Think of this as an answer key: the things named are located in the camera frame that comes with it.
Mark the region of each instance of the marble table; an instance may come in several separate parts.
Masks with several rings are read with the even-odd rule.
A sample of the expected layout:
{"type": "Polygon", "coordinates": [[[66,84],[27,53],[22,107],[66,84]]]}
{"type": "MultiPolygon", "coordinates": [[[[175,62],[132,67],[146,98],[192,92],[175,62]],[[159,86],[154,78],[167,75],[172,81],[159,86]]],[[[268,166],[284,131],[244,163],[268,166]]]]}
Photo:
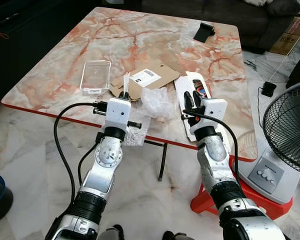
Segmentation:
{"type": "MultiPolygon", "coordinates": [[[[112,97],[110,92],[98,97],[83,96],[79,84],[85,61],[111,61],[110,79],[114,79],[151,59],[161,59],[168,65],[178,65],[181,71],[200,73],[211,96],[228,102],[224,121],[239,138],[239,156],[254,160],[258,153],[238,29],[212,22],[215,35],[201,43],[193,40],[200,23],[96,7],[1,102],[10,108],[56,117],[70,104],[112,97]]],[[[170,96],[176,95],[173,83],[166,87],[170,96]]],[[[187,138],[179,113],[168,122],[152,120],[146,138],[196,149],[187,138]]],[[[96,127],[104,122],[103,116],[85,107],[69,111],[64,118],[96,127]]]]}

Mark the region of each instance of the red table edge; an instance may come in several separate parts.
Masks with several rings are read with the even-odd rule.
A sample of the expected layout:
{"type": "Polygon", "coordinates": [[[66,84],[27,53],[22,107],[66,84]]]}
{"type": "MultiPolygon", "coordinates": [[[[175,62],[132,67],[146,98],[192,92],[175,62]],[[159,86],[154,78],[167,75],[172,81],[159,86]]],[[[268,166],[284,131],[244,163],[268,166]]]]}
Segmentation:
{"type": "MultiPolygon", "coordinates": [[[[51,118],[56,118],[58,116],[58,115],[47,113],[47,112],[35,111],[35,110],[32,110],[32,109],[28,109],[28,108],[24,108],[24,107],[20,107],[20,106],[14,106],[14,105],[6,104],[6,103],[3,103],[2,100],[1,100],[1,104],[4,105],[5,107],[11,108],[11,109],[17,109],[17,110],[21,110],[21,111],[24,111],[24,112],[39,114],[39,115],[43,115],[43,116],[47,116],[47,117],[51,117],[51,118]]],[[[66,116],[62,116],[61,119],[67,120],[67,121],[70,121],[70,122],[74,122],[74,123],[78,123],[78,124],[97,127],[97,128],[102,127],[102,125],[100,125],[100,124],[91,123],[91,122],[88,122],[88,121],[77,120],[77,119],[73,119],[73,118],[66,117],[66,116]]],[[[170,140],[166,140],[166,139],[163,139],[163,138],[159,138],[159,137],[155,137],[155,136],[148,136],[148,135],[146,135],[145,138],[148,139],[148,140],[153,140],[153,141],[157,141],[157,142],[161,142],[161,143],[171,144],[171,145],[183,147],[183,148],[186,148],[186,149],[198,150],[196,145],[187,145],[187,144],[184,144],[184,143],[180,143],[180,142],[176,142],[176,141],[170,141],[170,140]]],[[[256,160],[255,158],[251,159],[251,158],[245,158],[245,157],[239,157],[238,159],[240,161],[244,161],[244,162],[253,162],[254,160],[256,160]]]]}

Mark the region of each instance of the black cable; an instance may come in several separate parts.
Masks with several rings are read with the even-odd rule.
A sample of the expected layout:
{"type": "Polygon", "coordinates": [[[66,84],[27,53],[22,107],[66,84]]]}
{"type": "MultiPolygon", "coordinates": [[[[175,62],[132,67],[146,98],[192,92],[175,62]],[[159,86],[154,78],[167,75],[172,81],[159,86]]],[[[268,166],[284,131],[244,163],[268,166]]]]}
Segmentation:
{"type": "Polygon", "coordinates": [[[259,126],[260,128],[262,128],[262,124],[261,124],[261,119],[260,119],[260,109],[259,109],[259,105],[260,105],[260,100],[259,100],[259,93],[260,93],[260,89],[263,89],[262,87],[258,87],[258,94],[257,94],[257,98],[258,98],[258,120],[259,120],[259,126]]]}
{"type": "Polygon", "coordinates": [[[83,161],[85,160],[85,158],[97,147],[98,142],[96,142],[81,158],[79,165],[78,165],[78,178],[79,178],[79,184],[82,184],[82,177],[81,177],[81,165],[83,163],[83,161]]]}
{"type": "Polygon", "coordinates": [[[238,161],[238,141],[237,141],[236,135],[231,130],[231,128],[227,124],[225,124],[223,121],[221,121],[221,120],[219,120],[215,117],[207,116],[207,115],[204,115],[204,114],[201,114],[201,113],[196,113],[196,112],[193,112],[193,111],[190,111],[190,110],[183,110],[183,112],[185,114],[188,114],[188,115],[191,115],[191,116],[195,116],[195,117],[199,117],[199,118],[214,121],[214,122],[222,125],[225,129],[228,130],[228,132],[230,133],[231,137],[233,138],[233,142],[234,142],[234,171],[235,171],[235,174],[236,174],[236,181],[237,181],[239,187],[242,190],[242,187],[241,187],[241,184],[240,184],[240,178],[239,178],[239,167],[238,167],[238,164],[239,164],[239,161],[238,161]]]}
{"type": "Polygon", "coordinates": [[[62,115],[68,111],[69,109],[72,109],[74,107],[77,107],[77,106],[92,106],[92,107],[96,107],[96,103],[93,103],[93,102],[79,102],[79,103],[75,103],[75,104],[72,104],[72,105],[69,105],[67,106],[65,109],[63,109],[58,117],[55,119],[55,122],[54,122],[54,125],[53,125],[53,135],[54,135],[54,140],[55,140],[55,145],[56,145],[56,148],[58,149],[58,152],[60,154],[60,157],[63,161],[63,164],[66,168],[66,171],[68,172],[69,174],[69,178],[70,178],[70,183],[71,183],[71,202],[69,204],[69,207],[70,205],[72,204],[72,202],[75,200],[75,194],[76,194],[76,187],[75,187],[75,180],[74,180],[74,176],[71,172],[71,169],[69,167],[69,164],[67,163],[67,160],[66,160],[66,157],[64,155],[64,153],[62,152],[62,149],[60,147],[60,142],[59,142],[59,139],[58,139],[58,133],[57,133],[57,126],[58,126],[58,123],[59,123],[59,120],[60,118],[62,117],[62,115]]]}

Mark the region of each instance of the white cable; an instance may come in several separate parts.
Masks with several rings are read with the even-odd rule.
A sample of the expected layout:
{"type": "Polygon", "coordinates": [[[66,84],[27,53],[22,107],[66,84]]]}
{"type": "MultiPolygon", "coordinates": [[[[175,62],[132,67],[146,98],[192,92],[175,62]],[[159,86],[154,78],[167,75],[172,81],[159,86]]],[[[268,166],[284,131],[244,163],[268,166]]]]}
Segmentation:
{"type": "Polygon", "coordinates": [[[290,51],[287,53],[287,55],[283,58],[283,60],[281,61],[280,65],[278,66],[278,68],[274,71],[274,73],[272,74],[272,76],[269,78],[268,82],[270,82],[270,80],[274,77],[274,75],[278,72],[279,68],[281,68],[282,64],[284,64],[286,58],[289,56],[289,54],[291,53],[291,51],[295,48],[295,46],[297,45],[297,43],[299,42],[300,36],[298,37],[298,39],[296,40],[296,42],[294,43],[294,45],[292,46],[292,48],[290,49],[290,51]]]}

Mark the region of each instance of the power adapter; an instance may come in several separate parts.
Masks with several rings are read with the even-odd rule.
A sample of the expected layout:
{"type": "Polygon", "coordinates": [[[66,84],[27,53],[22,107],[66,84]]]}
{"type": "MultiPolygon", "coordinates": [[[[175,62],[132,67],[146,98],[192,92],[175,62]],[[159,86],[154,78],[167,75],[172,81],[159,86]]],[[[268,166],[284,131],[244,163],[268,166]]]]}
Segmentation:
{"type": "Polygon", "coordinates": [[[277,85],[275,85],[274,83],[266,81],[263,84],[261,94],[271,98],[274,95],[274,91],[275,91],[276,87],[277,87],[277,85]]]}

